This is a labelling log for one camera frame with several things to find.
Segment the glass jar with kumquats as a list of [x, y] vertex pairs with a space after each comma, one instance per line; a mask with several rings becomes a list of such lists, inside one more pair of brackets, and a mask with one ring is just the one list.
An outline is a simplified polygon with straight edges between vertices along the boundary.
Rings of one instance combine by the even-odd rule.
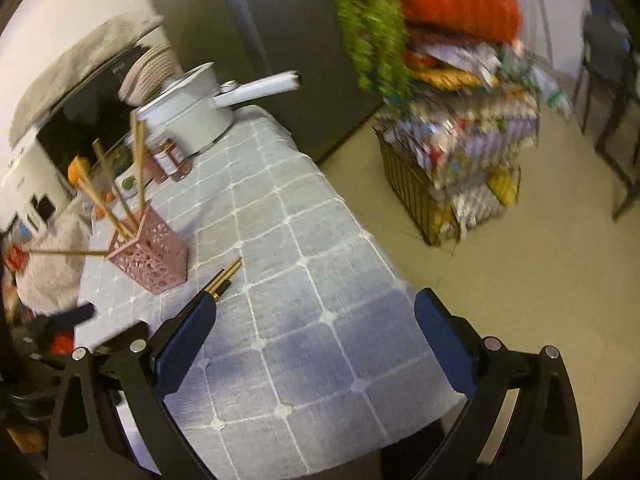
[[87, 193], [94, 203], [94, 216], [96, 217], [96, 220], [115, 219], [111, 205], [103, 194], [96, 192], [95, 190], [88, 190]]

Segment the grey checked tablecloth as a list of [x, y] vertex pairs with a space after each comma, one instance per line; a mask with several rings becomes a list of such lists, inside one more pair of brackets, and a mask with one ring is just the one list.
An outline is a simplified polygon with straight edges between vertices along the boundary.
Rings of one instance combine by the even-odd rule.
[[241, 267], [166, 404], [221, 479], [316, 474], [410, 437], [459, 401], [413, 313], [413, 291], [292, 136], [258, 107], [153, 207], [189, 248], [188, 279], [152, 295], [85, 264], [96, 306], [76, 341], [174, 316], [219, 270]]

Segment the orange fruit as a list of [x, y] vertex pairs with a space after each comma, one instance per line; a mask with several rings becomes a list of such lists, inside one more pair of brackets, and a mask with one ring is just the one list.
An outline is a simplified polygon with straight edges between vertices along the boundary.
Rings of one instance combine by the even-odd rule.
[[76, 156], [67, 167], [67, 180], [74, 188], [82, 179], [88, 179], [91, 165], [89, 159], [84, 156]]

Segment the dark grey refrigerator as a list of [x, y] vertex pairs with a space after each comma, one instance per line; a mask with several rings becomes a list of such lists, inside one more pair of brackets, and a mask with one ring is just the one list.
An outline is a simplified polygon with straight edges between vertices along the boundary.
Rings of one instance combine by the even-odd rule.
[[186, 70], [213, 63], [241, 84], [295, 70], [302, 85], [258, 100], [313, 160], [335, 151], [380, 106], [357, 84], [332, 0], [151, 0]]

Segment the white electric pot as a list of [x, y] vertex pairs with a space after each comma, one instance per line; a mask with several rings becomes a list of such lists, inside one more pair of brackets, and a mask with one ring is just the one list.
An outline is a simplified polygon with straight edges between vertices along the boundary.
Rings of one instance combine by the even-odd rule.
[[170, 136], [183, 153], [206, 151], [234, 123], [232, 107], [265, 96], [295, 91], [300, 79], [295, 70], [260, 78], [247, 84], [230, 80], [221, 84], [212, 62], [189, 70], [160, 95], [137, 110], [152, 138]]

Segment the labelled red spice jar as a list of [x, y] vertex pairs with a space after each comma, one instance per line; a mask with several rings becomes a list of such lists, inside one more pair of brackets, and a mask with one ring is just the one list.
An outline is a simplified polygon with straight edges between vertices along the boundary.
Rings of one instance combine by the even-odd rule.
[[171, 180], [177, 182], [190, 174], [191, 161], [183, 154], [172, 136], [160, 136], [155, 139], [150, 145], [150, 150], [158, 166]]

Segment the black chair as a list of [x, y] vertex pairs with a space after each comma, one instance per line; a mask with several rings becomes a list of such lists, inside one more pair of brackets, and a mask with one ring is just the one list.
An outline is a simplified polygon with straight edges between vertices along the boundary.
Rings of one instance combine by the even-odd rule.
[[582, 83], [587, 81], [580, 128], [585, 132], [591, 110], [594, 84], [615, 92], [623, 82], [635, 82], [634, 45], [626, 27], [612, 18], [586, 13], [582, 18], [582, 57], [576, 79], [573, 105], [578, 103]]

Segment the wooden chopstick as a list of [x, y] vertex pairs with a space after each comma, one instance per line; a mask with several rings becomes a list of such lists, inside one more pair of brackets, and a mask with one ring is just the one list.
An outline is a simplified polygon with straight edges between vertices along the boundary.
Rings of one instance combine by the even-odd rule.
[[105, 257], [110, 254], [108, 250], [77, 250], [77, 249], [22, 249], [25, 254], [57, 255], [57, 256], [91, 256]]
[[130, 131], [132, 135], [132, 154], [134, 154], [134, 169], [136, 170], [137, 190], [138, 190], [138, 211], [139, 217], [144, 215], [145, 198], [143, 183], [143, 159], [144, 143], [137, 111], [130, 113]]
[[119, 191], [119, 188], [117, 187], [117, 184], [115, 182], [114, 171], [113, 171], [111, 165], [106, 160], [104, 149], [102, 148], [100, 140], [99, 139], [94, 140], [92, 142], [92, 147], [93, 147], [93, 151], [96, 153], [96, 157], [98, 158], [98, 162], [100, 163], [100, 166], [101, 166], [101, 168], [103, 170], [103, 173], [105, 174], [105, 177], [107, 178], [108, 183], [111, 185], [111, 188], [112, 188], [112, 191], [115, 194], [115, 197], [117, 198], [118, 202], [120, 203], [120, 206], [122, 206], [122, 209], [124, 210], [124, 213], [126, 214], [126, 216], [129, 219], [130, 223], [135, 228], [137, 228], [139, 226], [138, 222], [137, 222], [137, 219], [134, 218], [134, 215], [132, 214], [131, 210], [129, 209], [129, 206], [126, 203], [126, 200], [124, 200], [124, 198], [122, 197], [122, 193]]
[[134, 233], [128, 229], [120, 220], [119, 218], [117, 218], [111, 211], [111, 208], [109, 206], [107, 206], [107, 203], [105, 203], [105, 200], [101, 197], [101, 195], [98, 193], [98, 191], [94, 188], [94, 186], [92, 185], [92, 183], [90, 182], [89, 178], [87, 176], [82, 176], [78, 179], [77, 182], [78, 186], [91, 198], [91, 200], [93, 201], [93, 203], [96, 204], [96, 206], [100, 207], [104, 214], [105, 214], [105, 218], [107, 218], [107, 220], [109, 222], [111, 222], [112, 226], [114, 226], [114, 229], [119, 232], [119, 235], [124, 238], [125, 240], [131, 240], [134, 237]]
[[242, 258], [236, 258], [227, 269], [222, 269], [205, 287], [204, 290], [211, 295], [215, 295], [218, 288], [226, 281], [230, 281], [232, 276], [238, 272], [242, 266]]

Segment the woven beige basket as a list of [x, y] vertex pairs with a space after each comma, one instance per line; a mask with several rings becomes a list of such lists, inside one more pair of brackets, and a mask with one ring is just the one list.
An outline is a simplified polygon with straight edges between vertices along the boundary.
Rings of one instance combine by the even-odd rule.
[[158, 44], [134, 62], [119, 87], [118, 97], [130, 106], [141, 106], [161, 92], [165, 82], [177, 79], [181, 73], [171, 45]]

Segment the white toaster appliance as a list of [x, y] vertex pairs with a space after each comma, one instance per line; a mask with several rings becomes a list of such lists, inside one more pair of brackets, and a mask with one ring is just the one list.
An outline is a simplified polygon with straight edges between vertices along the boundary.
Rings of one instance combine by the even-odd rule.
[[68, 206], [73, 193], [31, 128], [15, 145], [9, 168], [1, 180], [1, 212], [6, 222], [20, 220], [29, 234], [37, 237], [47, 231], [54, 219]]

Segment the green squash in bowl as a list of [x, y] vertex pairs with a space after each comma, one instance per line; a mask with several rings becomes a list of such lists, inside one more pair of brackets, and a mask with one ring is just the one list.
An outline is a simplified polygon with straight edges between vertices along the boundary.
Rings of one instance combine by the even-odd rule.
[[115, 182], [122, 197], [129, 200], [138, 194], [136, 170], [134, 169], [134, 158], [127, 150], [116, 155], [112, 162], [112, 169], [115, 175]]

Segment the black microwave oven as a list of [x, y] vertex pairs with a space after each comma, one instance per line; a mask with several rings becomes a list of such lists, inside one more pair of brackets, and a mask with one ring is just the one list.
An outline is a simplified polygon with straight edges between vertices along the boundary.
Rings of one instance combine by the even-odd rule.
[[63, 176], [76, 156], [96, 164], [94, 140], [107, 152], [130, 131], [134, 108], [119, 99], [118, 92], [130, 68], [149, 50], [133, 47], [104, 63], [51, 108], [37, 140]]

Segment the black chopstick gold band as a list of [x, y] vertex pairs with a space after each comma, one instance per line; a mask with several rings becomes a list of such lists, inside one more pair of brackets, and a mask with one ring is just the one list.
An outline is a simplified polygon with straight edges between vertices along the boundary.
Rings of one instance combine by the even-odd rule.
[[215, 294], [215, 295], [211, 295], [211, 294], [209, 294], [208, 292], [206, 292], [206, 291], [204, 290], [204, 287], [202, 287], [202, 288], [201, 288], [201, 292], [206, 292], [206, 294], [207, 294], [208, 296], [211, 296], [211, 297], [213, 298], [213, 300], [218, 300], [218, 299], [220, 298], [220, 296], [221, 296], [221, 295], [223, 295], [223, 294], [224, 294], [224, 292], [225, 292], [225, 291], [226, 291], [230, 286], [231, 286], [231, 280], [230, 280], [230, 281], [226, 281], [226, 282], [224, 282], [224, 284], [222, 284], [222, 285], [218, 288], [218, 290], [217, 290], [217, 292], [216, 292], [216, 294]]

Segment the dotted white cloth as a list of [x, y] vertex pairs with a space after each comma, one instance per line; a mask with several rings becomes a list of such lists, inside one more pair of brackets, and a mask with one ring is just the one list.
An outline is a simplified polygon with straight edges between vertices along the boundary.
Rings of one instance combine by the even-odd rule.
[[[27, 245], [36, 249], [86, 250], [92, 235], [91, 220], [85, 214], [66, 212], [52, 228]], [[17, 273], [17, 296], [29, 310], [51, 314], [77, 306], [85, 257], [31, 254]]]

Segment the green long beans bunch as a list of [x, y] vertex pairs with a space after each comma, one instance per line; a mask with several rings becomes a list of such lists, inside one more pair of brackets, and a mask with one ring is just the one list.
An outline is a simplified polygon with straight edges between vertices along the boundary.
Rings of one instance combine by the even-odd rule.
[[410, 94], [407, 40], [400, 0], [333, 0], [359, 87], [399, 105]]

